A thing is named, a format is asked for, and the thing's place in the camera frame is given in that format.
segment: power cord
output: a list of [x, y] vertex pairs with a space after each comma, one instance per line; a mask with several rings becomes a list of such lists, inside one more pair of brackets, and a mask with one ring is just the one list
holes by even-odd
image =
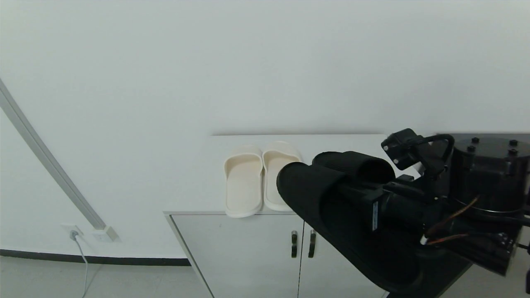
[[77, 231], [74, 231], [74, 230], [71, 230], [70, 231], [70, 239], [74, 240], [75, 243], [77, 244], [77, 247], [79, 247], [79, 252], [81, 252], [81, 257], [83, 257], [83, 261], [85, 261], [85, 264], [86, 264], [86, 270], [85, 270], [85, 286], [83, 288], [83, 296], [81, 296], [81, 298], [84, 298], [85, 295], [86, 295], [86, 290], [88, 290], [86, 288], [86, 280], [89, 276], [89, 262], [86, 260], [85, 258], [85, 254], [83, 253], [83, 250], [81, 249], [81, 245], [79, 245], [79, 242], [77, 241], [77, 238], [76, 236], [78, 236], [79, 233]]

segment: cable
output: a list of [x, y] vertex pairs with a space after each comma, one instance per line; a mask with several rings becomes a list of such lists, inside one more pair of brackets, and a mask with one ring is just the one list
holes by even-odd
[[411, 143], [406, 143], [406, 145], [407, 146], [420, 145], [420, 144], [430, 143], [434, 141], [441, 141], [441, 140], [446, 140], [448, 142], [447, 147], [445, 148], [444, 154], [441, 156], [441, 159], [445, 163], [447, 162], [447, 160], [449, 160], [449, 155], [451, 155], [451, 152], [453, 151], [453, 148], [455, 146], [455, 138], [450, 134], [433, 135], [433, 136], [425, 137], [425, 138], [422, 138], [420, 140], [417, 140]]
[[436, 232], [437, 229], [443, 227], [448, 221], [452, 220], [453, 218], [459, 216], [460, 214], [464, 213], [466, 210], [468, 210], [469, 208], [471, 208], [471, 206], [473, 206], [473, 204], [476, 203], [476, 201], [479, 200], [479, 196], [476, 196], [467, 206], [465, 206], [464, 208], [458, 210], [457, 212], [453, 213], [451, 216], [449, 216], [448, 218], [444, 219], [443, 221], [433, 225], [430, 229], [427, 230], [427, 233], [425, 233], [426, 236], [431, 236], [433, 235], [434, 232]]
[[70, 231], [70, 239], [74, 240], [75, 243], [77, 244], [77, 247], [79, 247], [79, 252], [81, 253], [81, 257], [83, 258], [83, 261], [85, 261], [85, 265], [86, 265], [86, 269], [85, 269], [85, 286], [83, 288], [83, 296], [81, 296], [81, 298], [84, 298], [85, 295], [86, 295], [86, 290], [88, 290], [86, 288], [86, 280], [88, 279], [88, 276], [89, 276], [89, 262], [86, 260], [85, 254], [83, 253], [83, 249], [81, 249], [81, 245], [77, 241], [76, 236], [79, 236], [79, 233], [77, 233], [76, 231], [73, 231], [73, 230]]
[[451, 236], [447, 236], [447, 237], [443, 237], [443, 238], [440, 238], [440, 239], [436, 239], [436, 240], [432, 240], [430, 242], [427, 242], [427, 245], [433, 245], [433, 244], [437, 244], [437, 243], [442, 243], [442, 242], [445, 242], [445, 241], [458, 239], [458, 238], [463, 238], [463, 237], [467, 237], [467, 236], [469, 236], [469, 234], [451, 235]]

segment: wall socket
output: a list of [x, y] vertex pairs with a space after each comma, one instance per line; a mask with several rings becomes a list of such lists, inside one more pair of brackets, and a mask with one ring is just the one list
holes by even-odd
[[63, 223], [61, 224], [61, 227], [63, 227], [66, 233], [68, 233], [68, 236], [70, 236], [70, 231], [72, 230], [76, 231], [79, 234], [79, 236], [83, 236], [83, 232], [81, 232], [81, 230], [75, 224]]
[[104, 230], [93, 230], [92, 235], [99, 242], [114, 242], [118, 238], [118, 234], [111, 226], [106, 226]]

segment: cabinet door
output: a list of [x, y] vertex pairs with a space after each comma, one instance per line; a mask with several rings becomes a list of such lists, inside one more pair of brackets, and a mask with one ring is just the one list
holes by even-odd
[[215, 298], [297, 297], [304, 226], [297, 215], [172, 217]]
[[[312, 233], [315, 234], [315, 245], [310, 258]], [[299, 298], [381, 298], [384, 294], [385, 290], [372, 283], [335, 247], [305, 224]]]

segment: gray floor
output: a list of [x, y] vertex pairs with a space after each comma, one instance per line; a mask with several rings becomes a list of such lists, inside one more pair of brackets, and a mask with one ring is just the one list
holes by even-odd
[[[85, 264], [0, 257], [0, 297], [81, 298]], [[85, 298], [204, 298], [191, 267], [89, 265]]]
[[[466, 272], [441, 298], [524, 298], [530, 256], [518, 251], [508, 275], [478, 266]], [[0, 297], [77, 298], [82, 296], [85, 264], [0, 257]], [[191, 267], [89, 266], [86, 298], [203, 298], [207, 291]]]

